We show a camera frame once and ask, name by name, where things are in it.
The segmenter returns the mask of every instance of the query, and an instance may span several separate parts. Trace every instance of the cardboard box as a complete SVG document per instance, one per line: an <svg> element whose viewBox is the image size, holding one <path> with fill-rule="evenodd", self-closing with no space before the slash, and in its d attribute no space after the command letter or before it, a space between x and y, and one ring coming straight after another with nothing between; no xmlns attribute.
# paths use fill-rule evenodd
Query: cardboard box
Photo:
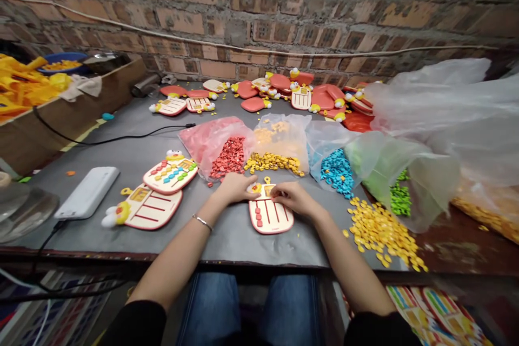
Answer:
<svg viewBox="0 0 519 346"><path fill-rule="evenodd" d="M114 112L133 98L131 87L142 80L146 66L141 58L104 76L98 97L79 96L69 103L61 98L38 107L41 117L54 129L76 139L96 124L105 112ZM32 111L0 125L0 169L14 176L29 174L70 142L54 134Z"/></svg>

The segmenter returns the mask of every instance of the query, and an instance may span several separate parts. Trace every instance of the blue bowl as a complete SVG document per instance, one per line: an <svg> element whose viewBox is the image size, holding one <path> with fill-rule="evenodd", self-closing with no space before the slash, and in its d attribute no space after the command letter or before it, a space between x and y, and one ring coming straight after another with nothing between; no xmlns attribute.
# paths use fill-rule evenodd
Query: blue bowl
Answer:
<svg viewBox="0 0 519 346"><path fill-rule="evenodd" d="M88 55L79 52L65 52L65 53L56 53L47 55L44 58L51 63L59 62L64 59L67 61L79 61L80 59L86 58ZM66 70L45 70L39 68L38 71L41 74L45 74L46 76L51 76L56 73L66 73L66 74L88 74L90 73L90 69L86 65L77 66L75 68L66 69Z"/></svg>

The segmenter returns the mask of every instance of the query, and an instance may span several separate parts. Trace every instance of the brick wall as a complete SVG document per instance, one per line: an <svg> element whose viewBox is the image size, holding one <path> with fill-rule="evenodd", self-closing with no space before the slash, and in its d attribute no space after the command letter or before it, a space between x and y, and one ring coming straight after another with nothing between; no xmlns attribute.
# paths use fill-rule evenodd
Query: brick wall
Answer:
<svg viewBox="0 0 519 346"><path fill-rule="evenodd" d="M316 83L386 79L484 50L429 50L392 57L300 58L291 52L399 50L419 46L519 43L519 0L54 0L112 21L185 38L287 55L247 54L184 43L95 22L52 5L3 1L0 38L33 55L119 50L179 79L253 79L294 66Z"/></svg>

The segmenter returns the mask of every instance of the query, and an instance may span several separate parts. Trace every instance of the gray table surface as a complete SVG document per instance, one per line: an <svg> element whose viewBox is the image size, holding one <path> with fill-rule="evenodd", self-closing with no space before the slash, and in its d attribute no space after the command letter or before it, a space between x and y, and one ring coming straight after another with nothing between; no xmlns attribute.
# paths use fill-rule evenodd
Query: gray table surface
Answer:
<svg viewBox="0 0 519 346"><path fill-rule="evenodd" d="M201 83L191 82L188 89L200 89ZM243 110L231 91L223 100L220 95L216 103L217 115L204 112L201 115L185 110L178 116L167 117L152 114L148 110L150 104L156 103L158 97L134 99L128 106L115 114L115 119L94 130L86 139L95 142L122 135L141 135L157 128L185 123L204 123L224 116L237 116L250 128L259 122L258 118L266 114L300 114L311 115L307 111L294 110L289 102L283 100L273 103L270 110L262 110L261 115ZM323 120L320 115L313 115L313 120ZM204 200L215 190L207 187L200 177L184 188L184 197L173 218L166 226L156 231L143 231L130 227L106 229L101 226L101 219L108 207L125 199L121 189L136 188L142 183L143 174L164 158L169 149L186 151L178 138L178 130L163 130L147 138L123 139L92 147L74 147L62 157L42 169L34 176L29 185L37 186L59 196L63 203L80 183L88 171L99 166L117 167L121 173L95 214L86 220L69 223L66 229L59 231L46 246L47 249L60 251L92 251L92 252L128 252L157 254L167 245L175 234L186 224L202 205ZM68 177L66 172L76 171L76 175ZM303 187L332 214L341 229L352 226L351 217L347 214L348 201L338 193L325 191L314 179L307 175L296 178L292 172L285 170L259 171L260 179L270 176L273 183L298 179ZM361 199L366 199L361 187L355 190ZM56 220L48 219L30 234L10 242L9 246L37 249L55 225ZM363 254L373 269L385 270L375 257L376 252L369 250ZM299 265L306 267L328 267L328 260L314 229L299 218L292 229L277 235L261 235L252 227L246 204L235 204L219 219L214 232L202 255L204 261L247 262L264 265ZM393 261L390 270L406 270L403 262Z"/></svg>

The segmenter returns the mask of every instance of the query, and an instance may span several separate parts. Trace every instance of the person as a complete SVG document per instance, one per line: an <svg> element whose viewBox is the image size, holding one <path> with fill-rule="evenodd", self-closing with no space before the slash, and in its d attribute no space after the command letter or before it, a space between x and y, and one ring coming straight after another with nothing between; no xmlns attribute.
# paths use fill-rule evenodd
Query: person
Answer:
<svg viewBox="0 0 519 346"><path fill-rule="evenodd" d="M195 271L205 244L223 210L254 200L247 192L257 176L229 173L193 218L153 261L126 305L107 328L100 345L160 345L167 312ZM281 203L317 230L330 266L356 313L344 344L420 345L396 311L384 287L362 256L344 238L330 214L297 182L271 191ZM241 331L238 288L233 275L195 274L177 345L319 345L316 279L309 275L274 277L257 333Z"/></svg>

